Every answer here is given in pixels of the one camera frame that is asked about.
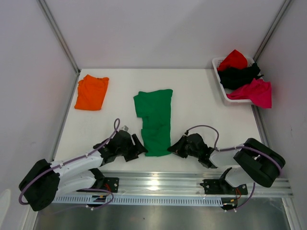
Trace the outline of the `green t shirt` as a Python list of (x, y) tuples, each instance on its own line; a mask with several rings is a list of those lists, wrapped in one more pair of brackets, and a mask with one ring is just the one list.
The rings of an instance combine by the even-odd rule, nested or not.
[(133, 97), (135, 112), (142, 119), (141, 135), (148, 152), (147, 157), (170, 154), (172, 89), (154, 92), (140, 91)]

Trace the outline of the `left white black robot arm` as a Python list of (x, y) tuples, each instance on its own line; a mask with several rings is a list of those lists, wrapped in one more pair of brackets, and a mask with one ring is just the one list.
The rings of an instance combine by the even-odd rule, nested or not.
[(33, 211), (41, 211), (56, 197), (70, 192), (112, 193), (110, 182), (99, 168), (118, 156), (129, 162), (142, 153), (148, 150), (138, 137), (120, 130), (79, 157), (53, 162), (39, 160), (19, 184), (19, 202)]

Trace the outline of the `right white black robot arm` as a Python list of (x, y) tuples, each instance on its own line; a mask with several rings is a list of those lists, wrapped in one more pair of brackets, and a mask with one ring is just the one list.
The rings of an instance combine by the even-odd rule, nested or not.
[(195, 133), (183, 135), (167, 150), (181, 158), (192, 156), (208, 169), (226, 168), (219, 188), (227, 194), (247, 183), (271, 187), (285, 166), (281, 155), (254, 138), (238, 146), (217, 149), (208, 147), (201, 135)]

